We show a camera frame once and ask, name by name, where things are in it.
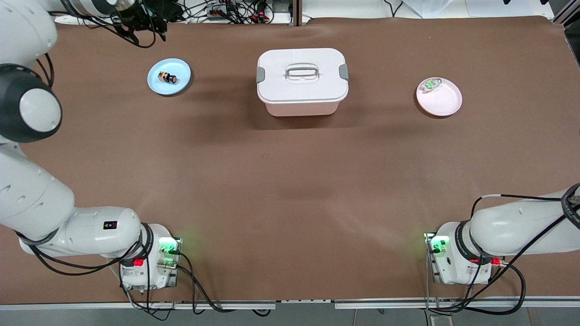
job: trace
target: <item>robotic arm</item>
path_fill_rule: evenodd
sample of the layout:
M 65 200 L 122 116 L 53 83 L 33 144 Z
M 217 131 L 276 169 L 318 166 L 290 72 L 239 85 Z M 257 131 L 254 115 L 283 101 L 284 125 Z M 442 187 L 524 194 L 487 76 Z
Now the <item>robotic arm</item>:
M 490 278 L 492 258 L 517 255 L 563 215 L 567 218 L 552 227 L 524 254 L 579 250 L 580 221 L 572 208 L 578 203 L 578 185 L 568 191 L 541 196 L 549 200 L 523 199 L 479 210 L 470 220 L 444 224 L 429 241 L 435 260 L 434 272 L 443 283 L 470 284 L 481 264 L 474 283 L 486 283 Z M 482 198 L 490 197 L 502 196 L 494 194 Z
M 99 254 L 118 259 L 126 289 L 168 286 L 179 261 L 170 252 L 179 242 L 165 227 L 141 223 L 129 208 L 76 208 L 72 191 L 31 162 L 19 146 L 52 136 L 61 124 L 60 102 L 29 69 L 56 41 L 47 11 L 103 17 L 118 11 L 117 1 L 0 4 L 0 224 L 13 229 L 22 249 L 39 258 Z

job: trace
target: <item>battery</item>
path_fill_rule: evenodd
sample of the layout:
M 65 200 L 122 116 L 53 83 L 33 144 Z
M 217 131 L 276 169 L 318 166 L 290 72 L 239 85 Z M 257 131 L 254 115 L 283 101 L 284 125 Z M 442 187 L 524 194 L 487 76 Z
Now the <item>battery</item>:
M 177 83 L 177 77 L 176 76 L 170 75 L 169 73 L 166 73 L 164 71 L 161 71 L 157 77 L 162 82 L 166 82 L 166 83 L 169 83 L 169 84 L 175 84 L 175 83 Z

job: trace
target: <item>white container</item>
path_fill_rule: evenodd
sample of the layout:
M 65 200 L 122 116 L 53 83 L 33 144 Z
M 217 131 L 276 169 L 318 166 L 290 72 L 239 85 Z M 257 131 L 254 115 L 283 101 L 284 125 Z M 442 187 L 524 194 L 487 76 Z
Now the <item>white container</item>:
M 327 115 L 349 92 L 345 57 L 336 49 L 264 52 L 258 60 L 258 96 L 271 115 Z

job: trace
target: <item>blue plate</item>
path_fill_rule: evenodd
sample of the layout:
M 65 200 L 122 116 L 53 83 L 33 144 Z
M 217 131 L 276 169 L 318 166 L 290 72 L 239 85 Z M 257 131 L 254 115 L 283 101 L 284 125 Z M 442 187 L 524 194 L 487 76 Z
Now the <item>blue plate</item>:
M 158 76 L 161 71 L 175 75 L 177 77 L 177 83 L 169 84 L 160 81 Z M 180 59 L 170 58 L 159 61 L 149 70 L 147 84 L 155 93 L 173 95 L 181 92 L 189 83 L 190 78 L 191 70 L 187 63 Z

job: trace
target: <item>brown table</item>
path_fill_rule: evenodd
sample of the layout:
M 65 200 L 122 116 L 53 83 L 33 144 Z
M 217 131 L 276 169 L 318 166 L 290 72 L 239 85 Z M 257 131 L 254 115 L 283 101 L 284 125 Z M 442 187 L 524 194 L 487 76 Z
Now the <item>brown table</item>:
M 256 95 L 259 55 L 308 47 L 344 54 L 348 97 L 329 117 L 270 116 Z M 173 24 L 168 41 L 147 50 L 59 26 L 50 54 L 63 124 L 25 153 L 79 207 L 130 207 L 184 237 L 219 300 L 424 296 L 424 232 L 468 218 L 482 194 L 540 195 L 580 175 L 580 71 L 563 28 L 542 17 Z M 147 87 L 149 68 L 166 57 L 193 69 L 182 95 Z M 462 90 L 452 117 L 418 108 L 415 88 L 432 76 Z M 2 304 L 126 299 L 107 270 L 59 276 L 7 228 L 0 238 Z M 580 295 L 579 258 L 521 258 L 528 295 Z M 515 279 L 500 283 L 488 295 L 518 294 Z M 153 300 L 190 291 L 181 278 Z

